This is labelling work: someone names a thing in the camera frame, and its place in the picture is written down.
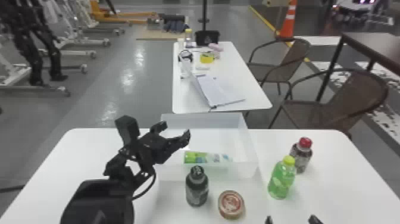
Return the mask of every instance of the yellow tape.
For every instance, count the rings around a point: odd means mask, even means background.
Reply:
[[[257,10],[255,10],[251,5],[249,5],[249,9],[250,9],[251,11],[253,11],[253,13],[254,13],[261,21],[263,21],[263,22],[265,23],[265,25],[267,25],[273,32],[276,31],[275,27],[272,26],[272,24],[271,24],[268,20],[266,20],[262,15],[260,15],[260,14],[257,12]],[[290,42],[285,42],[285,44],[286,44],[288,47],[290,47],[290,48],[292,47],[292,43],[290,43]],[[304,61],[305,61],[305,62],[310,62],[310,59],[304,58]]]
[[[214,56],[212,54],[201,54],[200,62],[204,64],[209,64],[214,61]]]

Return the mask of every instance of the black box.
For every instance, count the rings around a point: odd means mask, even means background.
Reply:
[[[197,46],[208,46],[210,43],[218,43],[220,32],[218,30],[200,30],[196,31]]]

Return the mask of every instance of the white table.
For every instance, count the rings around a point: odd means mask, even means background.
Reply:
[[[400,200],[342,133],[335,130],[250,130],[260,171],[251,179],[210,181],[210,196],[200,208],[185,201],[184,182],[161,181],[154,215],[146,223],[232,223],[217,210],[226,189],[240,192],[246,215],[234,223],[307,223],[310,214],[324,223],[400,223]],[[264,185],[277,160],[302,136],[313,140],[314,155],[296,177],[285,200],[272,199]],[[84,179],[101,178],[104,164],[122,146],[115,129],[73,129],[67,132],[0,219],[0,224],[55,224]],[[138,207],[145,197],[135,201]]]
[[[216,77],[224,89],[234,91],[246,100],[217,107],[212,111],[249,111],[271,108],[270,100],[253,77],[233,43],[220,42],[219,44],[224,48],[224,51],[221,52],[221,59],[215,60],[211,64],[210,70],[205,71],[205,73]],[[180,78],[178,54],[178,43],[176,42],[173,51],[172,111],[176,114],[208,112],[210,107],[193,84],[190,83],[190,79]]]

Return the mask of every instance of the yellow floor line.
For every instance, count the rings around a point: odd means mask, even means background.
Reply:
[[[249,5],[249,9],[250,9],[251,11],[253,11],[253,13],[254,13],[262,22],[264,22],[265,25],[268,26],[268,28],[270,28],[273,32],[275,32],[275,30],[276,30],[275,27],[272,26],[272,24],[271,24],[268,20],[266,20],[262,15],[260,15],[260,14],[257,12],[257,10],[255,10],[251,5]],[[285,44],[286,44],[288,47],[291,47],[291,46],[292,46],[292,43],[290,43],[290,42],[285,42]],[[310,62],[310,59],[304,58],[304,61],[305,61],[305,62]]]

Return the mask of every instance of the black bottle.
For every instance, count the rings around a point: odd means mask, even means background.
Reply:
[[[191,206],[202,206],[208,196],[208,178],[201,166],[193,166],[186,176],[186,201]]]

